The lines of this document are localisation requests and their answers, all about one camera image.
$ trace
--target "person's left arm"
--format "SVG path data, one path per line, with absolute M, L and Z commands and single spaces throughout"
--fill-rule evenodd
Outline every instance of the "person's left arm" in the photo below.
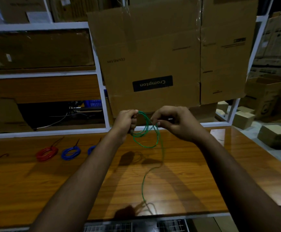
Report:
M 137 113 L 137 110 L 119 113 L 113 128 L 49 200 L 30 226 L 30 232 L 79 232 L 82 229 L 115 153 L 127 133 L 136 127 Z

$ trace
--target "green wire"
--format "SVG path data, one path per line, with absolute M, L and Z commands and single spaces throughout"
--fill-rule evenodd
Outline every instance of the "green wire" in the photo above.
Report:
M 133 136 L 134 141 L 135 141 L 137 144 L 139 144 L 140 146 L 144 147 L 144 148 L 154 148 L 154 147 L 158 144 L 159 139 L 160 139 L 161 148 L 162 148 L 162 161 L 161 161 L 161 165 L 158 166 L 158 167 L 153 167 L 153 168 L 149 169 L 149 171 L 146 172 L 145 176 L 143 177 L 143 182 L 142 182 L 142 184 L 141 184 L 141 194 L 142 194 L 142 197 L 143 197 L 143 201 L 146 202 L 146 200 L 145 200 L 145 198 L 144 198 L 144 196 L 143 196 L 143 185 L 144 185 L 144 183 L 145 183 L 145 178 L 146 178 L 147 174 L 148 174 L 150 171 L 152 171 L 152 170 L 154 170 L 154 169 L 158 169 L 159 167 L 162 166 L 163 161 L 164 161 L 164 148 L 163 148 L 163 141 L 162 141 L 162 138 L 161 138 L 161 134 L 160 134 L 160 131 L 159 131 L 159 129 L 158 129 L 158 125 L 157 125 L 157 124 L 156 124 L 155 126 L 152 125 L 152 122 L 151 122 L 151 120 L 149 119 L 149 117 L 147 117 L 146 113 L 144 113 L 144 112 L 142 112 L 142 111 L 139 111 L 138 113 L 144 116 L 145 121 L 146 121 L 146 126 L 145 126 L 145 128 L 143 129 L 143 131 L 141 131 L 141 132 L 139 132 L 139 133 L 133 133 L 132 136 Z M 157 143 L 156 143 L 154 146 L 152 146 L 152 147 L 146 147 L 146 146 L 143 146 L 142 144 L 140 144 L 138 141 L 135 140 L 135 138 L 141 138 L 141 137 L 145 136 L 145 135 L 146 135 L 150 130 L 152 130 L 152 129 L 154 129 L 154 131 L 155 131 L 156 134 L 157 134 Z

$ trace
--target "person's right arm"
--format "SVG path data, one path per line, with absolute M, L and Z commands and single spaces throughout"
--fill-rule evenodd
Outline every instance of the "person's right arm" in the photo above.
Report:
M 160 120 L 172 116 L 175 124 Z M 239 231 L 281 232 L 281 208 L 256 184 L 227 150 L 196 120 L 186 107 L 164 106 L 151 117 L 201 150 Z

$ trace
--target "white metal shelf frame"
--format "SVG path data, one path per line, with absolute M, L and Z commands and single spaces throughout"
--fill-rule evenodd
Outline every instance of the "white metal shelf frame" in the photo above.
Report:
M 268 14 L 271 8 L 271 5 L 273 3 L 273 0 L 271 0 L 268 11 L 266 15 L 264 16 L 257 16 L 256 22 L 262 22 L 261 27 L 258 31 L 256 41 L 254 43 L 249 65 L 248 65 L 248 72 L 250 71 L 252 62 L 254 60 L 256 50 L 258 48 L 258 45 L 261 40 L 261 36 L 263 34 Z M 87 22 L 69 22 L 69 23 L 54 23 L 52 19 L 50 19 L 50 23 L 35 23 L 35 24 L 0 24 L 0 32 L 10 32 L 10 31 L 34 31 L 34 30 L 57 30 L 57 29 L 88 29 L 88 23 Z M 22 74 L 3 74 L 0 75 L 0 79 L 4 78 L 30 78 L 30 77 L 47 77 L 47 76 L 72 76 L 72 75 L 88 75 L 88 74 L 96 74 L 98 78 L 99 83 L 99 89 L 100 89 L 100 96 L 103 106 L 103 113 L 104 113 L 104 119 L 105 119 L 105 128 L 97 128 L 97 129 L 76 129 L 76 130 L 59 130 L 59 131 L 34 131 L 34 132 L 22 132 L 22 133 L 4 133 L 0 134 L 0 138 L 15 138 L 15 137 L 35 137 L 35 136 L 53 136 L 53 135 L 69 135 L 69 134 L 89 134 L 89 133 L 105 133 L 108 132 L 111 127 L 109 125 L 108 121 L 108 113 L 107 113 L 107 106 L 106 106 L 106 100 L 105 100 L 105 93 L 104 89 L 105 86 L 102 82 L 102 73 L 100 69 L 100 63 L 98 60 L 98 56 L 96 54 L 95 47 L 92 42 L 92 51 L 93 51 L 93 57 L 95 61 L 95 70 L 90 71 L 74 71 L 74 72 L 51 72 L 51 73 L 22 73 Z M 222 126 L 231 126 L 233 123 L 233 119 L 235 116 L 235 113 L 237 111 L 237 107 L 239 104 L 240 99 L 234 99 L 233 105 L 231 107 L 230 113 L 223 117 L 220 114 L 217 113 L 221 117 L 223 121 L 221 122 L 208 122 L 208 123 L 201 123 L 203 127 L 222 127 Z M 135 128 L 135 131 L 141 131 L 144 129 L 144 126 L 137 126 Z

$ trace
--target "white label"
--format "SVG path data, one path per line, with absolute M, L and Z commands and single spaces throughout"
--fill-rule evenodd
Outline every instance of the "white label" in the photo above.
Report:
M 61 0 L 61 4 L 62 4 L 62 6 L 69 5 L 70 0 Z
M 267 44 L 268 44 L 268 41 L 264 41 L 264 42 L 262 43 L 262 48 L 265 48 L 265 47 L 267 46 Z
M 26 15 L 30 23 L 50 23 L 47 11 L 30 11 Z
M 6 54 L 6 57 L 7 57 L 8 62 L 11 62 L 11 56 L 10 56 L 10 54 Z

